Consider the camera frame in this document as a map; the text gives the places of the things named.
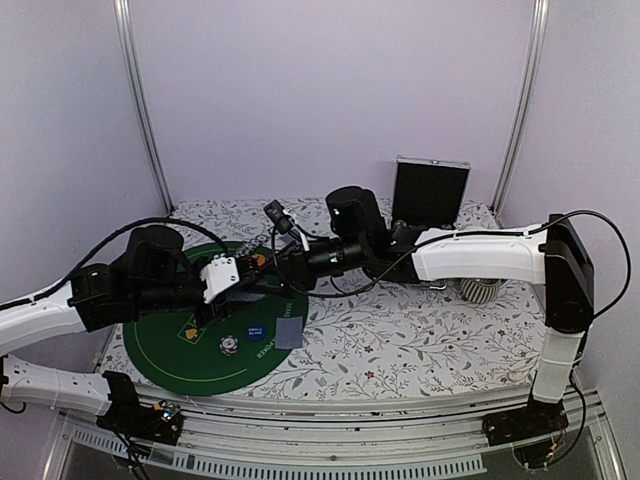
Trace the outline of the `blue small blind button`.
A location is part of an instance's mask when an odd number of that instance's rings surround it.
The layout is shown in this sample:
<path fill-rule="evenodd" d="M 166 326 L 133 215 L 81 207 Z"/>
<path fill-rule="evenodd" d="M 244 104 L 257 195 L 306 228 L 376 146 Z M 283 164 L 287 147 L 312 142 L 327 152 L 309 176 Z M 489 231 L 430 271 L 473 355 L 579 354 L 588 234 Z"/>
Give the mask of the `blue small blind button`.
<path fill-rule="evenodd" d="M 245 336 L 250 342 L 260 342 L 266 338 L 267 333 L 264 325 L 251 325 L 246 329 Z"/>

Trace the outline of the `blue playing card deck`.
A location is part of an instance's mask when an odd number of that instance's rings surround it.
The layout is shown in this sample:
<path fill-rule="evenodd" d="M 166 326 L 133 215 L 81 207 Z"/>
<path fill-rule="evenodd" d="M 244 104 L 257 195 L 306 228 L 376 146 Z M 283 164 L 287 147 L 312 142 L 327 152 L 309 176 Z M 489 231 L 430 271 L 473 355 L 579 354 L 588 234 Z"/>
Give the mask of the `blue playing card deck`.
<path fill-rule="evenodd" d="M 225 296 L 229 302 L 252 303 L 264 299 L 266 294 L 242 290 L 230 290 L 225 293 Z"/>

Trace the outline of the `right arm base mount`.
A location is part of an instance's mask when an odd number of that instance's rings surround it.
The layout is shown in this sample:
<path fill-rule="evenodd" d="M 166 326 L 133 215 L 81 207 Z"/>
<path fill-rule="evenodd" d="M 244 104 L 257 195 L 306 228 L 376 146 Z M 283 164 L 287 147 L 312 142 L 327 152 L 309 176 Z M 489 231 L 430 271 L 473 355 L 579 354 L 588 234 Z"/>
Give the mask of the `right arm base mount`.
<path fill-rule="evenodd" d="M 530 397 L 523 407 L 487 414 L 481 419 L 481 430 L 490 446 L 513 444 L 543 437 L 542 441 L 512 448 L 516 462 L 528 471 L 546 470 L 564 460 L 577 446 L 586 426 L 587 402 L 578 393 L 581 416 L 570 444 L 569 420 L 562 401 L 557 404 L 539 402 Z"/>

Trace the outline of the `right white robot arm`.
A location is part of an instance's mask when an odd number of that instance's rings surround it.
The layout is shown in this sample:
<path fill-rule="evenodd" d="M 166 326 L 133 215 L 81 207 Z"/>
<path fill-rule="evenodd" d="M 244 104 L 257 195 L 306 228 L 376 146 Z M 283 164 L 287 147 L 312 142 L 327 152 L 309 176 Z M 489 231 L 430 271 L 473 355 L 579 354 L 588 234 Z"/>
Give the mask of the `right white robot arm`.
<path fill-rule="evenodd" d="M 372 191 L 348 186 L 326 198 L 332 236 L 273 251 L 290 289 L 311 294 L 318 279 L 360 269 L 373 283 L 516 280 L 546 289 L 545 337 L 517 427 L 537 436 L 552 424 L 579 347 L 595 319 L 594 268 L 567 215 L 506 230 L 390 228 Z"/>

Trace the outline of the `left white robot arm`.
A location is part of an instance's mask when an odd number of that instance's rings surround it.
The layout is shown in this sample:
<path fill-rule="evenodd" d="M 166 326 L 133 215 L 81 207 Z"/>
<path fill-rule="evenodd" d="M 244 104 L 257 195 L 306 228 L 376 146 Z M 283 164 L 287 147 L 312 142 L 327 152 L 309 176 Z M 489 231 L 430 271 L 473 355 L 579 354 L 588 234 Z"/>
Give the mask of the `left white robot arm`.
<path fill-rule="evenodd" d="M 148 412 L 130 378 L 79 374 L 34 365 L 15 351 L 67 334 L 136 322 L 146 314 L 187 312 L 199 326 L 232 311 L 227 295 L 255 281 L 263 263 L 222 251 L 190 261 L 184 238 L 159 224 L 131 229 L 125 252 L 110 264 L 81 260 L 66 277 L 1 307 L 1 399 L 84 411 L 109 412 L 128 434 L 148 426 Z"/>

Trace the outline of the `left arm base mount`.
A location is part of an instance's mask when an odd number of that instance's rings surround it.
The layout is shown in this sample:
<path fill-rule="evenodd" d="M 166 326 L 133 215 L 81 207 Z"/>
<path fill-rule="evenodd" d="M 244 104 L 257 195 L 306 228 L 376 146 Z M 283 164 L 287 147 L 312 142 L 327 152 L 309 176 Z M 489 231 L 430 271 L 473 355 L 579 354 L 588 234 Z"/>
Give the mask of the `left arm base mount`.
<path fill-rule="evenodd" d="M 166 401 L 154 406 L 114 402 L 96 425 L 123 437 L 176 446 L 182 432 L 184 416 L 178 407 Z"/>

